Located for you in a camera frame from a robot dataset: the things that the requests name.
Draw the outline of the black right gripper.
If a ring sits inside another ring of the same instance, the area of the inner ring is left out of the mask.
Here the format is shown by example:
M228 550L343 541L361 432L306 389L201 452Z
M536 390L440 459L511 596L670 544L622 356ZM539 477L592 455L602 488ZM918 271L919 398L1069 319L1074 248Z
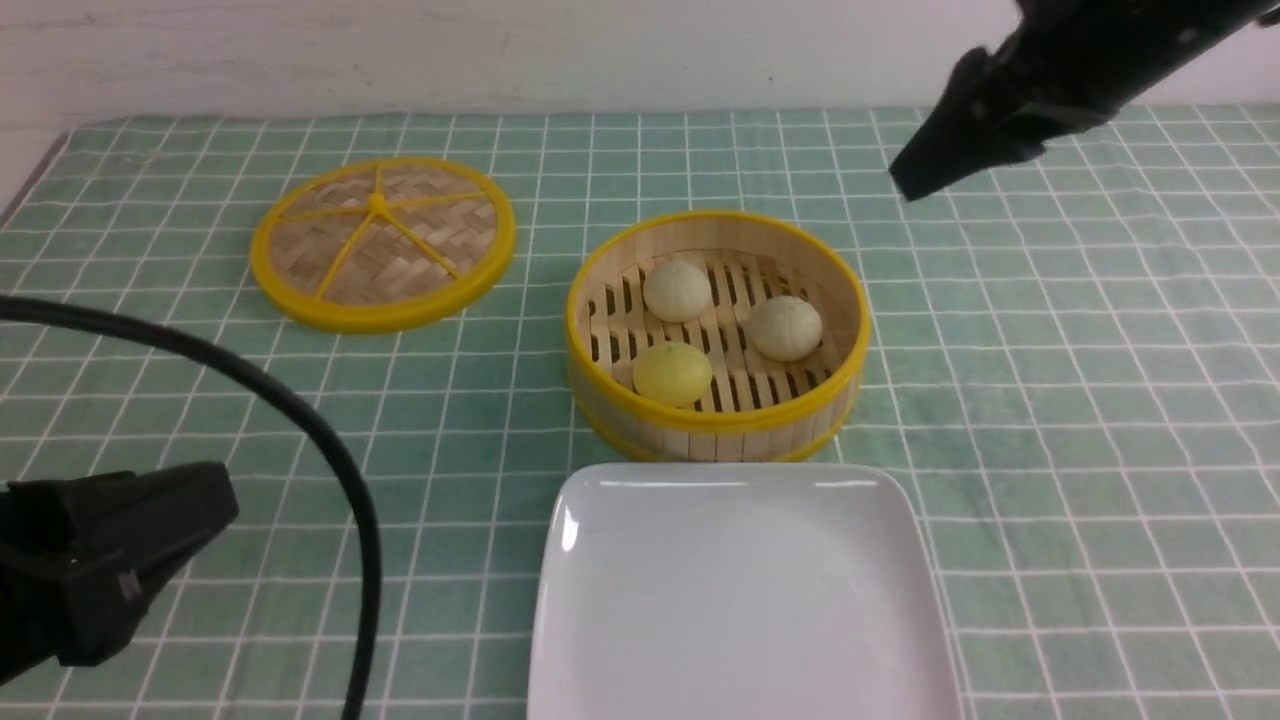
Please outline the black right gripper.
M1029 161L1051 131L1112 119L1158 82L1248 26L1277 23L1275 1L1019 1L992 55L973 47L890 164L906 202L975 173Z

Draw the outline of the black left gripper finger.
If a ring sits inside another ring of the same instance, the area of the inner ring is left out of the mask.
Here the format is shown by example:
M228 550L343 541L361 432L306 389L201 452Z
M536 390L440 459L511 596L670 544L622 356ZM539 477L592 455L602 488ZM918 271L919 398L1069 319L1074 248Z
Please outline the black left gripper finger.
M188 462L3 486L1 679L96 667L239 514L227 468Z

